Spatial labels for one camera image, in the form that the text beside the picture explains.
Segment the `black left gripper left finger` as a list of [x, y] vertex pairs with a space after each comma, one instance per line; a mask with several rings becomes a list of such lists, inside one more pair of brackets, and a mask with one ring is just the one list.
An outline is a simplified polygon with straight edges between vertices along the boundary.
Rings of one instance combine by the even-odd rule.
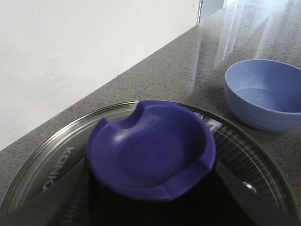
[[0, 218], [2, 226], [87, 226], [89, 169], [79, 161], [47, 191]]

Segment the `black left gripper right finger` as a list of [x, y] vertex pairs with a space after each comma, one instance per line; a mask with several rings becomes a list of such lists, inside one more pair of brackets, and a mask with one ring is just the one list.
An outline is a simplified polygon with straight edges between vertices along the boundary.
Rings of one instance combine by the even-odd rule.
[[215, 172], [229, 190], [235, 202], [256, 226], [299, 226], [300, 220], [276, 205], [264, 200], [245, 186], [221, 162], [215, 163]]

